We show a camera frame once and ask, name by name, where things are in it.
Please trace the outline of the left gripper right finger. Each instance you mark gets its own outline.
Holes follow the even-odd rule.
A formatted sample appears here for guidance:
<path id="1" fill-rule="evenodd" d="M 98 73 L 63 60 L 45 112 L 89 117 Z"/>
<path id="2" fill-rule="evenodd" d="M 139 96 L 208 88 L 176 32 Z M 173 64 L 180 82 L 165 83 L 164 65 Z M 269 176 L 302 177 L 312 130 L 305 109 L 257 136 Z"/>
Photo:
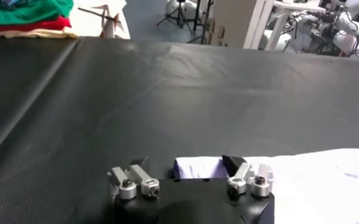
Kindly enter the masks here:
<path id="1" fill-rule="evenodd" d="M 253 167 L 243 158 L 227 155 L 222 156 L 222 164 L 229 175 L 227 194 L 231 200 L 238 200 L 246 193 L 255 198 L 266 198 L 272 192 L 274 176 L 269 165 Z"/>

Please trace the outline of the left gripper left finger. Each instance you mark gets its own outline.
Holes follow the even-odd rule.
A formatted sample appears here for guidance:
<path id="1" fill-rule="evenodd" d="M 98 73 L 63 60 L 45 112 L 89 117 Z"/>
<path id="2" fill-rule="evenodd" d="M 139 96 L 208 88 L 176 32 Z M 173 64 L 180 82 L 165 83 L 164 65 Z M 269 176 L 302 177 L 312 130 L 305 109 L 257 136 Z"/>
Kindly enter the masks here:
<path id="1" fill-rule="evenodd" d="M 156 199 L 160 194 L 160 182 L 145 170 L 148 156 L 134 159 L 126 169 L 112 167 L 107 172 L 109 195 L 120 200 L 133 200 L 138 193 L 147 199 Z"/>

